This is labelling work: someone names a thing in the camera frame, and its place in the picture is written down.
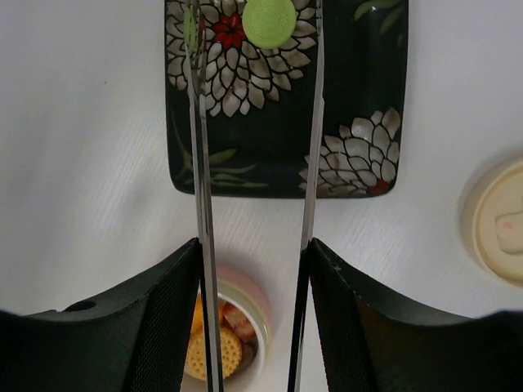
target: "jar lid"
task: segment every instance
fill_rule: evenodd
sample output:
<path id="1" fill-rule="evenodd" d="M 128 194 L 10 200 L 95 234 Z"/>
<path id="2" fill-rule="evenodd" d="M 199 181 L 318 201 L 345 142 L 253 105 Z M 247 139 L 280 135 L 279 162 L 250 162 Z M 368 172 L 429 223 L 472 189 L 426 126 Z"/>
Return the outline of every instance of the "jar lid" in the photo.
<path id="1" fill-rule="evenodd" d="M 503 280 L 523 285 L 523 160 L 504 163 L 481 178 L 462 218 L 467 250 Z"/>

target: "white table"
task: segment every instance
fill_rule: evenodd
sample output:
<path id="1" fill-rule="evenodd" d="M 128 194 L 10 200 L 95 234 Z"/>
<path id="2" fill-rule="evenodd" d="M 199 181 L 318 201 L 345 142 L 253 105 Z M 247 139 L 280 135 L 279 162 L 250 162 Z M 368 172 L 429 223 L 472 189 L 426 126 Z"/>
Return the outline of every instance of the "white table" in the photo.
<path id="1" fill-rule="evenodd" d="M 411 0 L 397 186 L 317 208 L 315 235 L 345 260 L 468 316 L 523 307 L 458 236 L 474 180 L 523 154 L 522 16 L 520 0 Z M 194 200 L 168 176 L 163 0 L 2 0 L 0 49 L 0 307 L 63 309 L 196 235 Z M 213 202 L 220 260 L 274 307 L 273 357 L 252 392 L 284 390 L 303 202 Z M 317 392 L 309 315 L 302 390 Z"/>

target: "green macaron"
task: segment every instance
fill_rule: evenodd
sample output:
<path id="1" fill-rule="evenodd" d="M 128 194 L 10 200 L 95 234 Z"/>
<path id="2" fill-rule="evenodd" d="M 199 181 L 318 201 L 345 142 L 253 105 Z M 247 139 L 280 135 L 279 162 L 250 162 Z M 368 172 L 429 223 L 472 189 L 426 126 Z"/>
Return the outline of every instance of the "green macaron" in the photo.
<path id="1" fill-rule="evenodd" d="M 248 0 L 242 25 L 248 40 L 257 47 L 281 47 L 296 28 L 294 4 L 291 0 Z"/>

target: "metal tongs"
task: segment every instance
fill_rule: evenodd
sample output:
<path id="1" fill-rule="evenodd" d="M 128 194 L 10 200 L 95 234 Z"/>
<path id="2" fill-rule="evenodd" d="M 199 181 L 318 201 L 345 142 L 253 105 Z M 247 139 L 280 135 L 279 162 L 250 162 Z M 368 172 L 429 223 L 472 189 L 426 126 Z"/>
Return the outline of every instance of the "metal tongs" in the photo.
<path id="1" fill-rule="evenodd" d="M 311 150 L 309 154 L 305 209 L 302 224 L 302 242 L 297 278 L 296 307 L 291 347 L 288 392 L 300 390 L 302 348 L 305 330 L 306 300 L 309 288 L 309 263 L 306 249 L 312 240 L 320 146 L 324 116 L 324 40 L 322 0 L 316 0 L 316 28 L 318 33 L 318 60 L 314 112 L 312 115 Z M 186 40 L 186 76 L 190 102 L 190 131 L 192 138 L 194 194 L 198 218 L 199 240 L 203 249 L 203 329 L 206 354 L 208 392 L 223 392 L 221 371 L 220 323 L 214 233 L 212 229 L 211 181 L 208 158 L 208 134 L 205 109 L 205 74 L 207 68 L 207 38 L 199 0 L 186 0 L 184 36 Z"/>
<path id="2" fill-rule="evenodd" d="M 305 192 L 305 207 L 303 209 L 302 240 L 300 245 L 300 261 L 297 273 L 296 304 L 294 306 L 293 340 L 291 343 L 291 360 L 288 373 L 287 392 L 298 392 L 302 375 L 303 337 L 305 334 L 305 313 L 307 294 L 309 292 L 310 261 L 307 248 L 312 240 L 314 228 L 314 213 L 316 207 L 316 189 L 318 187 L 318 168 L 320 165 L 320 146 L 324 124 L 324 32 L 323 3 L 316 0 L 316 31 L 318 33 L 318 60 L 316 62 L 316 84 L 314 91 L 314 111 L 312 113 L 311 147 L 309 151 L 309 166 L 307 187 Z"/>
<path id="3" fill-rule="evenodd" d="M 198 218 L 198 236 L 203 250 L 203 277 L 200 286 L 203 300 L 207 390 L 208 392 L 223 392 L 216 257 L 212 228 L 211 178 L 205 111 L 207 38 L 199 0 L 186 1 L 184 36 L 186 39 L 187 91 L 190 102 L 194 195 Z"/>

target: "floral pattern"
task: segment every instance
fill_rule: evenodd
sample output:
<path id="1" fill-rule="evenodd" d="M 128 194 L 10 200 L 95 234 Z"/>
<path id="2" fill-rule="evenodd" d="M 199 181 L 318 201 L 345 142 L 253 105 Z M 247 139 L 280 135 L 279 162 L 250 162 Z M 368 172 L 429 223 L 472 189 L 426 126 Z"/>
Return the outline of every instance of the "floral pattern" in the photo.
<path id="1" fill-rule="evenodd" d="M 254 105 L 262 109 L 266 99 L 279 101 L 281 90 L 303 77 L 300 68 L 311 59 L 304 53 L 315 45 L 311 0 L 293 0 L 297 24 L 293 36 L 277 49 L 260 49 L 247 40 L 241 23 L 241 0 L 202 0 L 208 39 L 206 106 L 212 116 L 246 115 Z M 167 5 L 168 79 L 178 90 L 187 88 L 183 20 L 185 1 Z"/>
<path id="2" fill-rule="evenodd" d="M 376 196 L 388 192 L 394 181 L 400 145 L 394 141 L 400 129 L 398 112 L 376 111 L 370 119 L 355 118 L 351 127 L 341 125 L 339 136 L 325 136 L 321 146 L 318 195 Z M 300 172 L 306 188 L 307 169 Z"/>

